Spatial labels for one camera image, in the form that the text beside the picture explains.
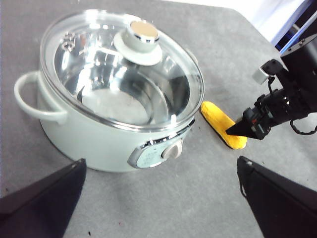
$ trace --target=cable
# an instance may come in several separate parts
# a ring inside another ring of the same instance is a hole
[[[269,89],[269,93],[270,93],[270,96],[273,97],[273,91],[272,91],[272,88],[271,88],[271,84],[272,82],[274,81],[274,77],[273,76],[269,76],[268,77],[268,82],[267,82],[267,85],[268,85],[268,89]]]
[[[296,126],[293,124],[293,121],[294,120],[291,120],[289,123],[290,123],[291,127],[293,128],[293,130],[299,135],[312,135],[312,134],[315,134],[317,132],[317,125],[316,125],[315,129],[310,131],[310,132],[302,132],[296,128]]]

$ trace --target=pot handle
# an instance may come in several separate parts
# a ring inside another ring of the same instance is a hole
[[[45,97],[49,105],[56,111],[55,112],[41,111],[26,104],[23,101],[20,95],[20,92],[23,86],[27,83],[37,83],[41,94]],[[38,119],[56,121],[58,124],[63,124],[66,122],[67,112],[63,110],[61,106],[55,102],[55,100],[49,95],[47,89],[44,88],[44,86],[42,85],[42,82],[39,80],[38,71],[32,71],[32,72],[26,73],[17,80],[17,82],[14,85],[14,96],[19,107],[27,114]]]

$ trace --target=glass lid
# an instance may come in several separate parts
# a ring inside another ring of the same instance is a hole
[[[162,131],[188,122],[204,96],[195,61],[148,22],[86,10],[54,23],[41,70],[67,103],[104,124]]]

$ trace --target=corn toy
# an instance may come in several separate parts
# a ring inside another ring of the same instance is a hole
[[[226,130],[235,122],[212,102],[203,102],[201,112],[208,123],[222,137],[224,142],[232,149],[243,149],[247,145],[245,136],[228,135]]]

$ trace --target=stainless steel inner pot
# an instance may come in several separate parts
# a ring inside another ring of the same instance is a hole
[[[88,10],[53,24],[41,43],[41,67],[50,85],[87,116],[137,130],[164,130],[193,116],[204,83],[193,59],[159,32],[162,58],[153,66],[125,59],[113,38],[132,20]]]

